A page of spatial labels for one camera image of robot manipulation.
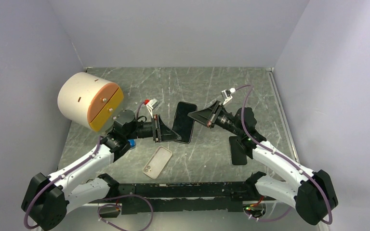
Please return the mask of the black smartphone silver edge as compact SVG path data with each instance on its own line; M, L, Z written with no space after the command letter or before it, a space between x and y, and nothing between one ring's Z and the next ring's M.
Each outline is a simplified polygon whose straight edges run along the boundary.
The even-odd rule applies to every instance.
M181 136L181 139L176 142L184 144L188 144L191 142L194 128L194 119L190 118L188 114L197 110L197 105L192 103L179 102L177 104L172 130L179 134Z

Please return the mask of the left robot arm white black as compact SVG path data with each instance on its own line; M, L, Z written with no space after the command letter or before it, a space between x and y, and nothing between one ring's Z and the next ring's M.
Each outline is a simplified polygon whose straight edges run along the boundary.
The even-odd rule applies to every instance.
M124 110L113 121L108 133L98 138L97 144L72 164L49 175L36 174L23 198L21 209L25 215L26 229L55 228L65 216L82 205L105 200L109 206L119 207L116 201L136 197L123 193L120 183L108 174L101 174L88 183L83 183L90 174L117 162L134 147L133 140L152 138L162 141L159 115L151 121L140 121L133 111Z

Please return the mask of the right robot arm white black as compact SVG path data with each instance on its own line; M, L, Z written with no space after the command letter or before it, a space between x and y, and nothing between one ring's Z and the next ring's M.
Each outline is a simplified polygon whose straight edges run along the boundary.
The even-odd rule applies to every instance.
M246 165L250 158L282 177L279 181L260 171L253 173L245 181L250 199L272 197L294 208L308 224L332 223L338 199L330 175L304 167L272 145L256 130L257 121L250 107L241 107L232 114L219 101L202 110L192 103L179 102L172 129L181 136L180 143L190 142L194 123L207 128L218 126L232 133L229 148L233 165Z

